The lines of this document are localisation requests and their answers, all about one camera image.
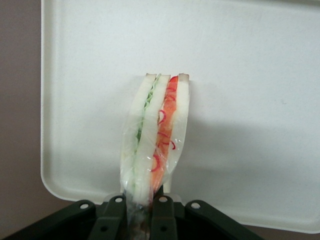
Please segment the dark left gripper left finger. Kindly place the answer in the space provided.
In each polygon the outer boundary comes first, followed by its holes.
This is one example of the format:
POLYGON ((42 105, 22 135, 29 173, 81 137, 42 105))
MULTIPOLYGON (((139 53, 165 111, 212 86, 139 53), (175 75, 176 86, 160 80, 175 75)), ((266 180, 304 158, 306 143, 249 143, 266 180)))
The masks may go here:
POLYGON ((125 233, 126 198, 73 204, 7 236, 6 240, 119 240, 125 233))

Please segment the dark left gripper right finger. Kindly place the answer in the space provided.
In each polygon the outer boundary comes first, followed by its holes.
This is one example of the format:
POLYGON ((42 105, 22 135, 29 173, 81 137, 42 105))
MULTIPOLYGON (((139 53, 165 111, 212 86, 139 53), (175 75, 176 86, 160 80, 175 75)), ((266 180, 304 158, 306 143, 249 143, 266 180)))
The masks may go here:
POLYGON ((202 200, 174 201, 163 187, 153 198, 151 240, 261 240, 262 237, 202 200))

